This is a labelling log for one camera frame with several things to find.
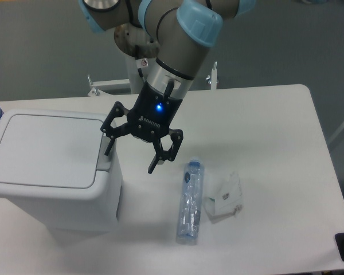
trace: gray floor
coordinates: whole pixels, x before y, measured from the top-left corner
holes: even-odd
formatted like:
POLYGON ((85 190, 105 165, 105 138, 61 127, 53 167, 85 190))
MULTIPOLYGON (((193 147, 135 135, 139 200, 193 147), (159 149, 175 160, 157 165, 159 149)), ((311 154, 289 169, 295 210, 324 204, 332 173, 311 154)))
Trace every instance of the gray floor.
MULTIPOLYGON (((215 60, 220 88, 308 86, 326 138, 344 119, 344 1, 257 0, 226 22, 193 89, 215 60)), ((85 96, 87 74, 127 78, 113 33, 92 34, 77 1, 0 2, 0 100, 85 96)), ((344 143, 332 157, 344 191, 344 143)))

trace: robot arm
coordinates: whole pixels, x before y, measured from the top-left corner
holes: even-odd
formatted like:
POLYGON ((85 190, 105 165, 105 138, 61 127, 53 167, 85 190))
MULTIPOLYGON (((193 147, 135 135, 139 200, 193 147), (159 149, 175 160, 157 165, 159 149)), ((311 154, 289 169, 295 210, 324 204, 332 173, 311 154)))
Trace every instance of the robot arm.
POLYGON ((99 32, 131 23, 144 28, 160 44, 156 64, 130 110, 116 102, 101 130, 111 139, 132 134, 152 143, 155 157, 148 173, 165 160, 174 161, 183 140, 180 129, 169 126, 187 91, 215 44, 223 19, 251 9, 255 0, 79 0, 93 31, 99 32), (127 123, 113 128, 116 117, 127 116, 127 123), (164 150, 161 138, 173 142, 164 150))

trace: blue led light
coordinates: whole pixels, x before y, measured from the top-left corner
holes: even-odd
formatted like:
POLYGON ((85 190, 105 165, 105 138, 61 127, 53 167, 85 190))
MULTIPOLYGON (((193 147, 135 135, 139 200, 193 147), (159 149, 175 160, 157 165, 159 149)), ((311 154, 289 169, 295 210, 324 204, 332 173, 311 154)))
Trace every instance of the blue led light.
POLYGON ((163 111, 163 106, 162 106, 162 104, 159 103, 159 104, 155 107, 155 109, 157 110, 157 112, 162 112, 162 111, 163 111))

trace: gripper logo text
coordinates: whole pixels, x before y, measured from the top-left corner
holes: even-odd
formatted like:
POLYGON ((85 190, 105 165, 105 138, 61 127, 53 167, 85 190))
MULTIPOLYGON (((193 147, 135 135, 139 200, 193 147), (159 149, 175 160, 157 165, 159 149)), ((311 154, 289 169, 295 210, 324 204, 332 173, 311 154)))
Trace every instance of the gripper logo text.
POLYGON ((151 121, 151 120, 149 120, 149 119, 146 119, 146 118, 143 117, 143 116, 140 117, 139 121, 145 121, 145 122, 147 122, 147 123, 149 123, 149 124, 151 124, 151 125, 153 125, 153 126, 156 126, 157 128, 160 128, 160 127, 161 127, 160 124, 155 123, 154 121, 151 121))

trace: white table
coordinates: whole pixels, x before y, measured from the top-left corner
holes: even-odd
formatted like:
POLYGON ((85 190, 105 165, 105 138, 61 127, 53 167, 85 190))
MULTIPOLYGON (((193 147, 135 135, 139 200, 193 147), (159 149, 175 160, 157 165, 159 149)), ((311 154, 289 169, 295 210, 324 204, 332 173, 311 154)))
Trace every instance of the white table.
MULTIPOLYGON (((136 95, 12 101, 11 108, 108 113, 136 95)), ((131 136, 117 151, 124 176, 119 230, 49 230, 0 199, 0 274, 284 274, 344 269, 334 235, 344 202, 308 89, 302 85, 189 92, 172 128, 173 163, 147 168, 153 146, 131 136), (211 223, 197 246, 175 242, 182 165, 199 155, 205 191, 240 174, 244 207, 211 223)))

